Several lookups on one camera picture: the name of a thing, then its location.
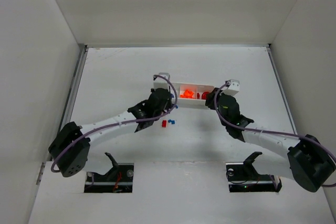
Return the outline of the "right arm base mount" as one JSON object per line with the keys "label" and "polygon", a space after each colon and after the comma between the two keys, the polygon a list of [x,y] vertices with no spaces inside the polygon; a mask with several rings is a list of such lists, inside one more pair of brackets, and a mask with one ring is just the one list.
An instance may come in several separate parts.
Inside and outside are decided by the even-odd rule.
{"label": "right arm base mount", "polygon": [[282,181],[278,176],[259,174],[253,163],[262,152],[253,152],[243,162],[226,163],[226,178],[230,193],[279,193]]}

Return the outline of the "red dome lego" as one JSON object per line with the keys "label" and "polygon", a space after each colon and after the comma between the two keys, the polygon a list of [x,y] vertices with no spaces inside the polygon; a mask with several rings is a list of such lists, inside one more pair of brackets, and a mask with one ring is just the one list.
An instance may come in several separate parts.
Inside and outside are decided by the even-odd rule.
{"label": "red dome lego", "polygon": [[202,96],[201,96],[201,99],[202,99],[202,100],[206,100],[208,94],[209,94],[209,92],[207,92],[207,91],[206,91],[206,92],[203,92],[203,93],[202,93]]}

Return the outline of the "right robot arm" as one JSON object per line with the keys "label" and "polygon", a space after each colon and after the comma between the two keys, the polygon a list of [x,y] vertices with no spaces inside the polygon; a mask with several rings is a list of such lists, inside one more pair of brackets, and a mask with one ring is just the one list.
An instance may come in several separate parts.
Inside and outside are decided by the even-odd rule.
{"label": "right robot arm", "polygon": [[324,184],[335,172],[335,156],[313,136],[257,128],[254,120],[240,113],[236,99],[219,88],[206,95],[205,105],[216,111],[232,138],[261,146],[286,159],[289,177],[303,189],[315,193],[320,187],[335,186]]}

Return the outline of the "orange round lego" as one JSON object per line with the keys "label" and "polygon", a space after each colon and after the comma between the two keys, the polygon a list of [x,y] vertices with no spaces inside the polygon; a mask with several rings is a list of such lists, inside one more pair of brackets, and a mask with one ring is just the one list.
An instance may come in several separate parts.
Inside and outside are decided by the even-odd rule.
{"label": "orange round lego", "polygon": [[186,89],[180,92],[180,98],[183,99],[196,99],[196,94],[193,90]]}

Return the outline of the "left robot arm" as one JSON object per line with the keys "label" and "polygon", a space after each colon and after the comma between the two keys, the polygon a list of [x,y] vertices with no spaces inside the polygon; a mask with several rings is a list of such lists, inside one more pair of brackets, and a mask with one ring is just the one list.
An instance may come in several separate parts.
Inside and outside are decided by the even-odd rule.
{"label": "left robot arm", "polygon": [[112,171],[103,161],[95,161],[90,150],[121,135],[137,133],[149,128],[174,108],[168,89],[152,89],[148,99],[109,119],[79,126],[69,122],[48,148],[54,160],[51,171],[71,177],[81,170],[108,174]]}

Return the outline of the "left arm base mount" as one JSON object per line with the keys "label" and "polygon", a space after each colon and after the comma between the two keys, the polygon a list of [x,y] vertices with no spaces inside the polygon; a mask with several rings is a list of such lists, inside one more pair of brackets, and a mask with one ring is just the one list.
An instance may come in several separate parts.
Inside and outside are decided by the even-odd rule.
{"label": "left arm base mount", "polygon": [[103,175],[87,173],[84,193],[132,193],[134,164],[118,163],[110,153],[105,155],[110,160],[109,170]]}

